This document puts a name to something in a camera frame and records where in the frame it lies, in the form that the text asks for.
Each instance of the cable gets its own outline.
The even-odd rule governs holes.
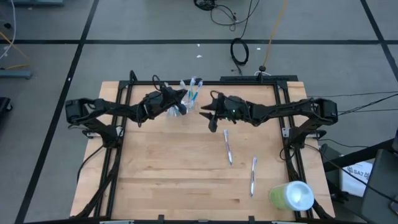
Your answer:
[[[243,32],[242,32],[241,37],[238,37],[238,38],[233,39],[233,40],[232,40],[232,43],[231,43],[231,47],[229,48],[229,51],[230,51],[230,53],[231,53],[232,61],[235,63],[235,66],[236,66],[236,68],[238,68],[238,72],[239,72],[239,74],[240,74],[241,76],[243,76],[243,74],[242,74],[242,70],[241,70],[241,68],[240,68],[239,66],[245,66],[246,63],[247,63],[248,60],[249,60],[249,47],[248,47],[248,45],[242,40],[242,38],[243,38],[244,33],[246,32],[246,28],[247,28],[247,26],[248,26],[248,22],[249,22],[249,17],[250,17],[250,11],[251,11],[251,5],[252,5],[252,3],[253,3],[253,0],[250,0],[249,10],[248,10],[248,18],[246,19],[246,23],[245,23],[245,25],[244,25],[244,29],[243,29]],[[241,61],[239,61],[238,59],[236,59],[235,54],[234,54],[234,44],[237,43],[237,42],[239,42],[240,44],[243,45],[244,51],[245,51],[245,53],[246,53],[246,58],[244,59],[243,62],[241,62]]]
[[[375,94],[385,94],[385,93],[398,93],[398,91],[381,91],[374,93],[355,93],[355,94],[341,94],[341,95],[330,95],[330,96],[307,96],[307,97],[317,97],[317,98],[332,98],[341,96],[363,96],[363,95],[375,95]]]
[[[379,109],[379,110],[364,110],[364,111],[353,111],[351,113],[362,113],[362,112],[379,112],[379,111],[397,111],[396,109]]]
[[[353,108],[351,110],[348,110],[348,111],[340,113],[339,116],[355,112],[357,110],[363,109],[363,108],[371,106],[371,105],[375,105],[376,103],[380,103],[380,102],[382,102],[384,100],[387,100],[387,99],[392,98],[392,97],[397,96],[397,95],[398,95],[398,93],[394,94],[394,95],[391,95],[391,96],[387,96],[385,98],[381,98],[380,100],[376,100],[376,101],[370,102],[370,103],[368,103],[366,105],[363,105],[363,106],[357,106],[357,107],[355,107],[355,108]]]
[[[238,24],[246,22],[253,15],[253,13],[257,9],[257,6],[259,5],[259,3],[260,3],[260,0],[257,1],[256,5],[253,7],[253,10],[249,13],[247,18],[245,18],[245,19],[243,19],[241,21],[237,21],[236,16],[234,15],[234,13],[232,13],[232,10],[230,8],[228,8],[228,7],[224,6],[224,5],[213,4],[212,5],[214,7],[213,9],[219,9],[219,10],[223,11],[232,20],[232,23],[230,23],[230,24],[222,24],[220,22],[216,22],[213,19],[213,9],[210,11],[210,18],[215,24],[218,24],[218,25],[221,25],[221,26],[230,26],[230,27],[231,26],[236,26]],[[231,16],[229,16],[228,13],[225,12],[224,10],[220,9],[219,6],[227,8],[228,11],[231,13]]]
[[[80,177],[80,172],[83,168],[83,166],[87,163],[87,161],[89,159],[91,159],[93,156],[95,156],[95,154],[97,154],[102,148],[104,147],[104,145],[100,146],[97,150],[95,150],[91,155],[89,155],[84,161],[83,163],[81,163],[80,167],[79,167],[79,171],[77,172],[77,180],[76,183],[79,182],[79,177]]]
[[[14,19],[14,35],[12,36],[12,41],[9,47],[4,51],[4,53],[0,56],[0,60],[7,54],[8,50],[11,48],[11,46],[14,44],[15,37],[17,35],[17,19],[16,19],[16,13],[15,13],[15,5],[14,5],[14,0],[11,0],[11,5],[12,5],[12,18]]]
[[[4,38],[4,40],[6,40],[12,47],[14,47],[26,60],[27,60],[27,64],[23,64],[23,65],[13,65],[10,67],[7,67],[6,70],[9,69],[13,69],[13,68],[23,68],[23,67],[28,67],[30,65],[30,59],[28,56],[26,56],[26,54],[19,49],[17,46],[15,46],[14,44],[12,44],[11,40],[9,40],[2,32],[0,32],[0,35]]]
[[[216,4],[215,0],[204,0],[203,2],[199,3],[198,0],[193,0],[193,3],[196,5],[196,7],[204,11],[213,10],[215,8],[214,5]]]
[[[155,89],[156,89],[157,91],[160,91],[160,88],[161,88],[162,83],[161,83],[161,81],[160,81],[160,78],[159,78],[157,75],[153,75],[153,76],[152,76],[152,83],[154,84]],[[161,93],[159,93],[158,95],[153,96],[153,97],[151,97],[151,98],[149,98],[149,99],[147,99],[147,100],[156,98],[156,97],[158,97],[158,96],[160,96],[160,95],[161,95]],[[144,100],[141,100],[141,102],[139,102],[138,105],[141,105],[141,104],[143,104],[143,103],[144,103]],[[138,128],[141,128],[142,122],[141,122],[141,118],[140,118],[140,114],[139,114],[139,106],[138,106],[138,105],[137,105],[137,110],[136,110],[136,114],[137,114],[137,125],[138,125]]]
[[[289,158],[282,158],[282,152],[284,151],[285,147],[283,147],[280,151],[279,151],[279,158],[282,159],[283,161],[290,161],[291,159],[293,159],[294,155],[296,154],[296,150],[293,151],[293,153],[290,155]]]
[[[395,199],[393,199],[393,198],[387,196],[386,194],[384,194],[384,193],[382,193],[382,192],[376,190],[375,188],[371,187],[369,184],[363,182],[361,179],[359,179],[359,178],[355,177],[354,175],[350,174],[347,170],[344,170],[342,167],[340,167],[339,165],[335,164],[333,161],[329,160],[329,159],[324,155],[324,153],[321,152],[321,150],[319,150],[319,149],[317,149],[316,147],[313,147],[313,146],[311,146],[311,145],[309,145],[309,144],[305,144],[305,145],[306,145],[306,146],[309,146],[309,147],[312,148],[312,149],[317,150],[317,151],[321,154],[322,158],[324,158],[324,159],[326,159],[328,162],[330,162],[331,165],[335,166],[336,168],[338,168],[338,169],[340,169],[341,171],[345,172],[346,174],[348,174],[348,175],[351,176],[352,178],[354,178],[354,179],[356,179],[357,181],[361,182],[361,183],[364,184],[366,187],[368,187],[369,189],[373,190],[375,193],[379,194],[380,196],[382,196],[382,197],[384,197],[384,198],[386,198],[386,199],[388,199],[388,200],[390,200],[390,201],[392,201],[392,202],[398,203],[397,200],[395,200]]]
[[[157,84],[159,84],[159,88],[156,86],[155,78],[157,79]],[[152,76],[152,83],[157,91],[160,91],[160,78],[157,75]]]
[[[264,66],[264,67],[266,66],[269,53],[271,52],[272,39],[274,38],[276,30],[277,30],[277,28],[279,26],[280,18],[282,17],[283,12],[285,11],[286,5],[287,5],[287,0],[284,0],[284,5],[282,6],[282,9],[279,12],[278,18],[277,18],[276,23],[274,25],[274,29],[272,30],[272,33],[271,33],[271,37],[269,38],[269,42],[268,42],[268,46],[267,46],[266,58],[264,59],[264,62],[262,63],[262,66]]]
[[[113,148],[113,147],[116,146],[116,144],[119,142],[119,139],[120,139],[120,137],[122,136],[122,133],[123,133],[123,132],[124,132],[124,130],[120,130],[120,132],[119,132],[119,134],[118,134],[118,137],[116,138],[115,142],[114,142],[113,145],[112,145],[111,147],[109,147],[109,148]],[[79,167],[79,171],[77,172],[77,180],[76,180],[76,182],[79,182],[80,172],[81,172],[83,166],[87,163],[87,161],[88,161],[89,159],[91,159],[93,156],[95,156],[103,147],[104,147],[104,144],[103,144],[102,146],[100,146],[97,150],[95,150],[93,153],[91,153],[91,155],[89,155],[89,156],[81,163],[81,165],[80,165],[80,167]]]
[[[335,140],[332,140],[332,139],[318,139],[318,141],[331,141],[331,142],[334,142],[334,143],[336,143],[336,144],[338,144],[340,146],[344,146],[344,147],[369,147],[369,146],[347,146],[345,144],[336,142]]]

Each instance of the wooden tabletop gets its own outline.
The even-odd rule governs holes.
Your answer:
[[[103,82],[100,98],[115,101],[118,82]],[[291,101],[306,98],[302,82],[288,82]],[[244,122],[219,121],[216,133],[198,114],[199,106],[211,103],[210,91],[264,105],[274,105],[272,86],[206,86],[194,111],[181,117],[166,113],[138,128],[128,121],[114,199],[112,219],[154,220],[294,220],[291,211],[278,210],[269,201],[269,190],[288,182],[285,162],[279,158],[282,138],[278,119],[259,127]],[[152,85],[135,85],[130,105],[154,91]],[[99,118],[110,124],[111,116]],[[300,126],[307,118],[295,116]],[[223,130],[229,131],[233,165],[229,165]],[[100,138],[88,140],[85,157],[99,148]],[[317,146],[314,139],[306,140]],[[80,212],[92,198],[100,181],[105,150],[84,166],[77,185],[71,215]],[[249,195],[251,164],[257,157],[256,189]],[[320,153],[302,149],[307,182],[318,203],[334,216]],[[104,205],[108,192],[104,196]]]

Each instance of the pen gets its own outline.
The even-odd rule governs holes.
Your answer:
[[[193,96],[192,88],[195,85],[195,83],[196,83],[195,77],[192,77],[191,82],[189,83],[189,92],[188,92],[189,100],[192,99],[192,96]]]
[[[224,138],[225,138],[226,152],[228,153],[229,164],[232,165],[232,153],[231,153],[231,149],[229,148],[228,130],[227,129],[224,130]]]
[[[194,96],[193,96],[193,98],[192,98],[192,102],[195,102],[195,100],[196,100],[196,98],[197,98],[197,96],[198,96],[198,94],[199,94],[199,90],[200,90],[200,88],[201,88],[202,85],[203,85],[203,81],[200,81],[200,82],[198,83],[197,91],[196,91],[196,93],[194,94]]]
[[[253,158],[253,163],[251,164],[251,186],[250,186],[250,197],[253,197],[254,195],[254,186],[256,184],[256,178],[254,176],[255,171],[256,171],[256,164],[257,164],[257,158]]]

